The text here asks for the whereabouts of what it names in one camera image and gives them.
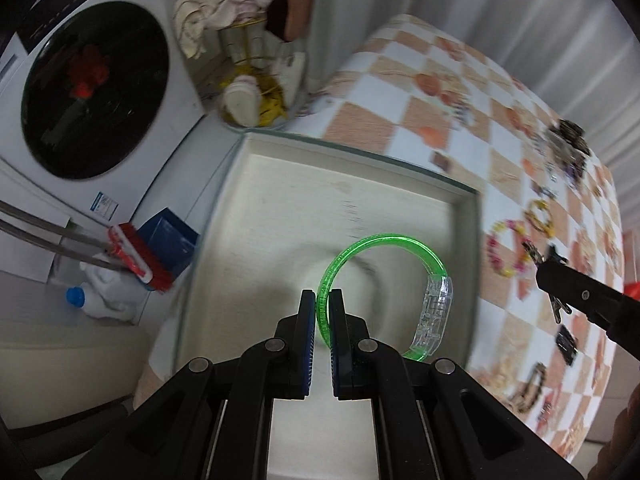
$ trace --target metal rod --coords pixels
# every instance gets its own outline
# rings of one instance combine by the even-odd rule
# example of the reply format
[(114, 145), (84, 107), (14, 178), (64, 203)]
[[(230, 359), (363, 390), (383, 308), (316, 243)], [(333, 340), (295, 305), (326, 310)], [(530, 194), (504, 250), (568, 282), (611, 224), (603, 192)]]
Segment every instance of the metal rod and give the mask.
[(242, 29), (242, 48), (244, 48), (244, 58), (248, 66), (251, 66), (251, 47), (249, 46), (249, 32), (246, 27)]
[(27, 224), (33, 225), (40, 229), (44, 229), (45, 231), (49, 231), (50, 233), (69, 238), (70, 240), (75, 240), (76, 242), (82, 242), (83, 244), (92, 245), (94, 247), (104, 249), (105, 251), (111, 250), (111, 245), (108, 242), (103, 242), (101, 240), (98, 240), (97, 238), (92, 238), (90, 236), (81, 235), (80, 233), (76, 233), (75, 231), (73, 231), (73, 229), (53, 224), (52, 222), (49, 222), (47, 220), (34, 216), (31, 213), (27, 213), (20, 208), (12, 206), (11, 204), (4, 202), (3, 200), (0, 200), (0, 212), (6, 213), (7, 215), (14, 217), (15, 219), (22, 220), (23, 222), (27, 222)]
[(74, 260), (78, 260), (80, 262), (86, 262), (97, 267), (103, 267), (104, 269), (117, 270), (119, 272), (130, 272), (127, 267), (121, 264), (105, 262), (104, 260), (99, 260), (98, 258), (87, 256), (86, 254), (82, 254), (72, 249), (57, 245), (53, 242), (49, 242), (44, 238), (40, 238), (27, 231), (23, 231), (22, 229), (9, 224), (9, 222), (5, 222), (4, 220), (0, 220), (0, 231), (4, 231), (11, 236), (15, 236), (19, 240), (30, 243), (31, 245), (35, 245), (36, 247), (40, 247), (41, 249), (44, 249), (46, 251), (51, 251), (56, 254), (62, 254), (62, 256), (68, 256), (69, 258), (73, 258)]

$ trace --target white tray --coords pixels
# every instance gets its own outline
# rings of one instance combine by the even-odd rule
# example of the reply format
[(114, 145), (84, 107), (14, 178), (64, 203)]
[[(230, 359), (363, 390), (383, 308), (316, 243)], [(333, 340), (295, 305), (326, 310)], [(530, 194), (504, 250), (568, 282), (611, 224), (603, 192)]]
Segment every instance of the white tray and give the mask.
[[(239, 357), (295, 314), (304, 288), (360, 238), (395, 232), (442, 259), (454, 301), (437, 356), (466, 362), (478, 294), (478, 195), (385, 157), (287, 134), (247, 134), (198, 249), (176, 369), (191, 358)], [(380, 247), (350, 260), (334, 281), (345, 309), (400, 352), (416, 329), (426, 285), (420, 261)], [(307, 400), (276, 400), (270, 479), (378, 477), (370, 403), (332, 396), (329, 351), (316, 330)]]

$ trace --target label sticker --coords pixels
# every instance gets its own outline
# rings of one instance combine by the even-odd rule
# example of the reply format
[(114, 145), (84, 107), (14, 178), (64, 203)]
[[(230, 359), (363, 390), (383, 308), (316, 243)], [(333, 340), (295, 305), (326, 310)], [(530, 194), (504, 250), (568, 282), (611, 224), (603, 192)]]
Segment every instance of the label sticker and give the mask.
[(91, 211), (106, 220), (111, 220), (111, 217), (116, 212), (117, 208), (118, 203), (113, 198), (109, 198), (103, 192), (100, 192), (95, 197), (94, 204), (91, 206)]

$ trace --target blue bottle cap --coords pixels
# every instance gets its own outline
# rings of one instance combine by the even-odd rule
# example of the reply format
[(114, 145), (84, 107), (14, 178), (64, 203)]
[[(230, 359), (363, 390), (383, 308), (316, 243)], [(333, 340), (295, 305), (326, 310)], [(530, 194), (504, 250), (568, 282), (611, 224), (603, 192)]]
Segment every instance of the blue bottle cap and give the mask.
[(84, 290), (80, 286), (72, 286), (66, 290), (66, 300), (78, 308), (84, 306)]

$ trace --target white curtain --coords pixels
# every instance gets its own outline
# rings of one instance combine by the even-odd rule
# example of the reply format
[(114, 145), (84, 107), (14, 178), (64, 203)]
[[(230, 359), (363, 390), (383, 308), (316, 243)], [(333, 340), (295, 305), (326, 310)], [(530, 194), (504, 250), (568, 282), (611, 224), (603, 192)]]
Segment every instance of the white curtain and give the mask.
[(614, 175), (624, 225), (640, 224), (640, 44), (611, 0), (316, 0), (309, 77), (327, 79), (400, 12), (484, 52), (580, 124)]

